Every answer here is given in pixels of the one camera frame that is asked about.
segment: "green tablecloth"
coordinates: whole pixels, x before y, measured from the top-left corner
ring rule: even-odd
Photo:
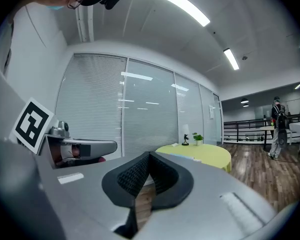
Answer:
[[[175,147],[172,145],[162,146],[156,151],[165,154],[193,157],[194,159],[201,160],[203,164],[223,169],[227,173],[231,172],[231,155],[227,150],[219,146],[209,144],[182,146],[179,144]]]

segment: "railing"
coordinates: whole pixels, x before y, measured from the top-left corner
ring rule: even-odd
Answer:
[[[289,115],[287,117],[287,122],[289,124],[300,122],[300,114]],[[241,121],[231,121],[231,122],[224,122],[224,142],[255,142],[257,141],[258,144],[266,144],[267,139],[270,138],[268,136],[273,136],[273,131],[259,129],[261,127],[270,126],[271,119],[266,118],[264,116],[263,119],[254,119],[254,120],[241,120]],[[291,139],[300,138],[300,133],[291,132],[287,130],[288,139],[292,142]]]

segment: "white ceiling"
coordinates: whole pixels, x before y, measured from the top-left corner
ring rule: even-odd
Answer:
[[[206,27],[167,0],[121,0],[112,10],[94,6],[94,38],[156,50],[193,67],[218,86],[300,65],[300,30],[278,0],[189,1],[210,19]],[[79,43],[75,11],[65,8],[55,15],[68,44]],[[226,48],[231,48],[239,70],[228,62]]]

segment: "gray pants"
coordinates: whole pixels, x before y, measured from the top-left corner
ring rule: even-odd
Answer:
[[[281,151],[281,147],[278,145],[278,128],[274,129],[273,132],[273,139],[272,139],[272,145],[270,150],[270,155],[273,157],[278,157]]]

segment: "wooden floor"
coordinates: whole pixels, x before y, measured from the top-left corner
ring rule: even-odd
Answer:
[[[272,160],[262,145],[224,144],[232,157],[231,175],[261,194],[276,211],[300,199],[300,158],[298,144],[283,149],[278,160]],[[142,188],[136,198],[136,218],[140,229],[151,215],[156,196],[154,185]]]

